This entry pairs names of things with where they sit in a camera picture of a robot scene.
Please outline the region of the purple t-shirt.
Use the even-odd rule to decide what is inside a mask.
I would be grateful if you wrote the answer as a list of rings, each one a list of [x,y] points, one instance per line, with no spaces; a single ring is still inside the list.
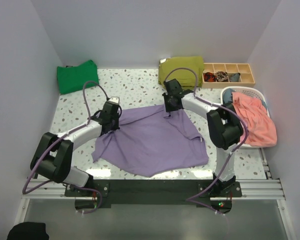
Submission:
[[[119,128],[98,137],[93,162],[103,159],[130,174],[152,177],[206,165],[206,143],[186,112],[164,105],[125,109]]]

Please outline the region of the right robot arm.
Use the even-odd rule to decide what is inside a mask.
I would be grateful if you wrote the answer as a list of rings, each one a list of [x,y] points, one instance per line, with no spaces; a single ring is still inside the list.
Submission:
[[[188,110],[205,118],[210,140],[216,147],[216,168],[213,178],[213,192],[220,197],[230,190],[230,183],[236,181],[234,170],[234,151],[238,146],[243,127],[231,103],[220,105],[203,100],[192,90],[182,89],[176,80],[164,82],[166,93],[163,94],[165,109],[168,113]]]

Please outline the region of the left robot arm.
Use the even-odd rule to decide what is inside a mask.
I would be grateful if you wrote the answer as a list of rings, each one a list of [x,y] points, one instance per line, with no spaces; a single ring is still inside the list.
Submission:
[[[41,175],[55,183],[76,186],[82,196],[94,190],[93,177],[72,165],[73,151],[92,139],[119,129],[120,99],[111,97],[90,122],[59,134],[45,133],[30,163],[33,174]]]

